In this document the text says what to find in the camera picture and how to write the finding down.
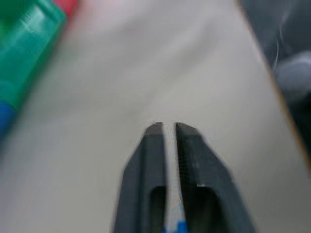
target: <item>table surface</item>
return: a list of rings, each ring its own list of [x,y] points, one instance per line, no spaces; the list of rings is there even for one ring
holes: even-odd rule
[[[109,232],[155,121],[200,130],[264,233],[308,233],[308,167],[233,0],[85,0],[1,148],[0,232]]]

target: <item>green object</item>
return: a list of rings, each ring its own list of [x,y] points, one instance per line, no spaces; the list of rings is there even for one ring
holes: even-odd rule
[[[20,108],[66,22],[51,0],[33,0],[23,9],[13,21],[0,18],[0,101],[14,109]]]

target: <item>red object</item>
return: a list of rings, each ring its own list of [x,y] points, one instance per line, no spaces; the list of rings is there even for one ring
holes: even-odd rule
[[[58,5],[65,14],[69,17],[72,15],[78,0],[54,0],[55,4]]]

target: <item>white table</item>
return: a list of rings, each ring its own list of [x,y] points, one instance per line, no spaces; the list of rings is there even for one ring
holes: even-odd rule
[[[232,0],[85,0],[1,148],[1,233],[112,230],[122,170],[155,121],[198,128],[259,232],[308,233],[311,184]]]

